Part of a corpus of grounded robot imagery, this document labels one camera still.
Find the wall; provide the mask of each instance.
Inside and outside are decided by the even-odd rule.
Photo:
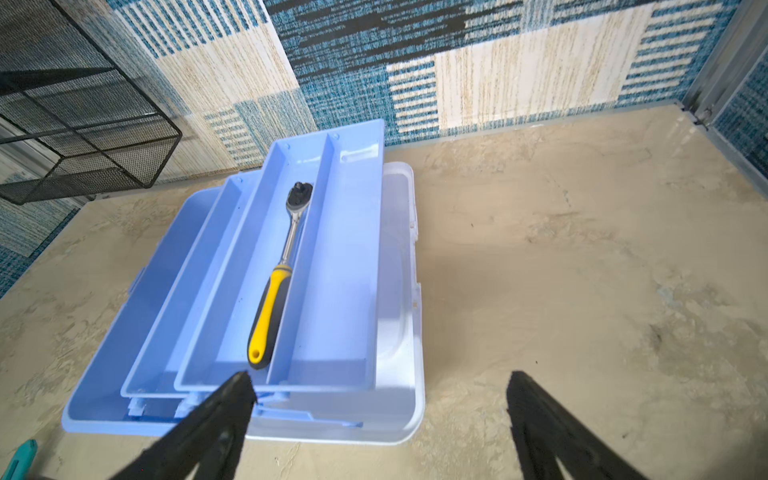
[[[763,53],[713,126],[768,177],[768,53]]]
[[[372,118],[401,144],[681,99],[738,0],[60,3],[184,132],[168,182]]]

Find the concrete floor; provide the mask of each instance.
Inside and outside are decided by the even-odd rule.
[[[248,442],[238,478],[520,478],[523,369],[650,478],[768,472],[768,203],[673,106],[388,151],[415,171],[427,409],[396,447]],[[107,478],[152,439],[62,408],[192,187],[86,206],[0,300],[0,465]]]

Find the teal object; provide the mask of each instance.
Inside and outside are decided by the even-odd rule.
[[[11,458],[11,463],[5,469],[0,480],[23,480],[27,476],[29,467],[32,466],[32,460],[38,453],[38,443],[35,440],[27,440],[22,446],[16,449],[16,453]]]

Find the plastic toolbox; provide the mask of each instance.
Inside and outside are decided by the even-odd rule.
[[[182,206],[74,391],[70,432],[162,435],[236,371],[259,396],[248,435],[397,443],[424,411],[417,223],[383,122],[277,141],[262,170]],[[245,339],[287,232],[286,192],[314,184],[270,367]]]

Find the black wire mesh basket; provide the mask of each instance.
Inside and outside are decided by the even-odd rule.
[[[181,131],[59,5],[6,5],[0,43],[0,197],[154,184]]]

